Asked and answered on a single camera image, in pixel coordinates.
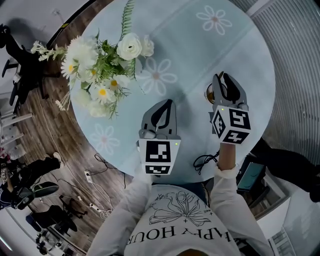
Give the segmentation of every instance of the round table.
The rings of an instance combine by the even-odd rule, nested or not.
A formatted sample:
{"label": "round table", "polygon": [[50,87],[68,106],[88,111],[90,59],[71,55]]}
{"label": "round table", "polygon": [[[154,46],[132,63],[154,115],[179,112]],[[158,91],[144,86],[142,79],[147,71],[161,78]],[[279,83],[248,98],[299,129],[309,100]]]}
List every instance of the round table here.
{"label": "round table", "polygon": [[[115,0],[88,25],[83,37],[95,36],[116,44],[127,0]],[[140,59],[143,70],[118,105],[118,116],[91,117],[73,104],[79,126],[90,144],[120,171],[134,176],[140,156],[136,148],[144,113],[156,103],[176,104],[179,152],[170,175],[156,183],[185,184],[212,178],[214,161],[201,174],[194,160],[219,150],[212,134],[211,103],[205,90],[213,75],[225,71],[243,87],[249,106],[251,133],[236,146],[236,162],[255,146],[269,122],[275,100],[275,72],[269,49],[252,20],[228,0],[136,0],[132,32],[150,35],[154,55]],[[77,88],[71,92],[71,100]]]}

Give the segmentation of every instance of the daisy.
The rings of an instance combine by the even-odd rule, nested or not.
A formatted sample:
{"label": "daisy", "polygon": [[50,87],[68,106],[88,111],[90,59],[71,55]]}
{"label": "daisy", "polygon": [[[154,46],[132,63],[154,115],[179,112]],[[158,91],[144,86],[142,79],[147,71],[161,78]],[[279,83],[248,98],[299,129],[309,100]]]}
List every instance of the daisy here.
{"label": "daisy", "polygon": [[61,73],[66,78],[74,74],[78,69],[77,63],[73,59],[65,58],[61,65]]}
{"label": "daisy", "polygon": [[103,84],[109,88],[111,91],[121,90],[122,88],[126,88],[130,83],[130,79],[123,75],[114,75],[112,79],[107,79],[103,82]]}
{"label": "daisy", "polygon": [[78,76],[81,82],[87,82],[91,84],[96,81],[97,71],[95,69],[89,69],[85,71],[79,70]]}
{"label": "daisy", "polygon": [[77,37],[71,41],[67,48],[65,58],[67,60],[76,60],[79,66],[79,73],[91,70],[96,63],[98,53],[96,44],[89,38]]}
{"label": "daisy", "polygon": [[113,103],[117,100],[115,93],[104,85],[98,85],[95,88],[95,98],[101,103]]}

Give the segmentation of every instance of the office chair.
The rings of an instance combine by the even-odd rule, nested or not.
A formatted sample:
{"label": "office chair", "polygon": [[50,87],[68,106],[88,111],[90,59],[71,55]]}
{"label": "office chair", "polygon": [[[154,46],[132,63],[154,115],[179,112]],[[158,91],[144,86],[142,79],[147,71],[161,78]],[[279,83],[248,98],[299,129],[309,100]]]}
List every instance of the office chair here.
{"label": "office chair", "polygon": [[33,212],[28,215],[25,220],[36,230],[41,231],[41,228],[46,229],[55,224],[54,228],[61,234],[68,234],[71,229],[77,232],[77,226],[71,219],[72,214],[65,212],[58,205],[51,205],[49,210],[44,212]]}
{"label": "office chair", "polygon": [[62,204],[63,204],[63,210],[66,211],[67,214],[73,214],[74,216],[76,216],[78,219],[82,219],[83,215],[88,214],[87,211],[85,212],[80,212],[75,210],[72,207],[72,202],[75,202],[75,200],[73,198],[70,199],[69,204],[67,204],[65,201],[62,200],[62,198],[64,198],[63,195],[59,196],[59,199],[61,200]]}
{"label": "office chair", "polygon": [[10,28],[3,24],[0,25],[0,48],[6,47],[7,53],[12,56],[18,63],[10,64],[8,60],[4,66],[2,77],[4,77],[7,69],[18,68],[20,71],[13,81],[14,88],[12,90],[11,99],[9,101],[12,106],[15,96],[18,95],[18,103],[25,103],[29,91],[39,87],[41,97],[47,99],[49,96],[44,94],[43,78],[59,78],[60,72],[55,74],[44,74],[45,62],[39,61],[37,53],[28,52],[23,46],[22,49],[10,33]]}

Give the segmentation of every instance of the wooden floor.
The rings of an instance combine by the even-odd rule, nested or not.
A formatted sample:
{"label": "wooden floor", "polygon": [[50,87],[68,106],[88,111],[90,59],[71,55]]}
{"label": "wooden floor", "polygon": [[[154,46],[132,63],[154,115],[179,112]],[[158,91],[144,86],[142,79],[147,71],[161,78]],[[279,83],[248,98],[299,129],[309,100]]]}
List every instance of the wooden floor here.
{"label": "wooden floor", "polygon": [[[68,44],[71,39],[81,35],[97,13],[110,2],[111,0],[97,0],[94,2],[63,30],[54,44],[63,46]],[[59,66],[60,64],[57,61],[50,62],[47,72],[59,72]],[[67,80],[63,77],[46,78],[44,80],[44,89],[49,94],[49,99],[39,98],[40,92],[35,89],[29,93],[25,104],[21,106],[18,112],[19,115],[29,112],[34,115],[33,118],[18,124],[21,132],[25,133],[25,136],[21,139],[21,143],[27,151],[24,159],[28,164],[37,159],[43,159],[45,153],[53,154],[58,151],[62,155],[66,167],[54,170],[52,174],[57,179],[64,179],[79,189],[62,180],[57,182],[50,173],[44,175],[41,182],[51,181],[57,183],[59,185],[57,195],[65,195],[75,199],[78,199],[78,196],[81,197],[82,202],[78,203],[78,210],[82,212],[88,211],[88,215],[85,215],[83,219],[74,218],[78,232],[69,231],[71,235],[69,239],[81,249],[87,251],[104,220],[94,210],[86,206],[90,203],[97,205],[99,202],[107,210],[111,206],[107,202],[109,200],[108,196],[99,186],[95,188],[93,184],[87,183],[84,171],[86,169],[92,172],[103,171],[105,165],[94,158],[97,152],[89,144],[77,124],[72,105],[68,111],[59,111],[55,105],[55,100],[61,100],[68,91]],[[125,178],[128,185],[132,178],[127,175]],[[99,184],[107,192],[113,207],[115,207],[124,194],[124,174],[116,169],[109,169],[104,173],[93,176],[92,179],[94,183]],[[48,210],[50,205],[62,206],[59,196],[44,197],[43,203],[35,199],[30,207],[36,212],[43,212]]]}

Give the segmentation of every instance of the fern leaf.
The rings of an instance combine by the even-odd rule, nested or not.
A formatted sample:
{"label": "fern leaf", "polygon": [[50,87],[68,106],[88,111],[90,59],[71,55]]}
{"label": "fern leaf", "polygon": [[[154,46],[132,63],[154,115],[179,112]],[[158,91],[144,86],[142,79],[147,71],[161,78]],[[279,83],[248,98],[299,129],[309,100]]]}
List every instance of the fern leaf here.
{"label": "fern leaf", "polygon": [[126,34],[130,33],[131,31],[131,15],[134,10],[134,6],[135,0],[128,0],[123,9],[120,41],[124,38]]}
{"label": "fern leaf", "polygon": [[136,80],[136,59],[132,59],[128,64],[128,74]]}

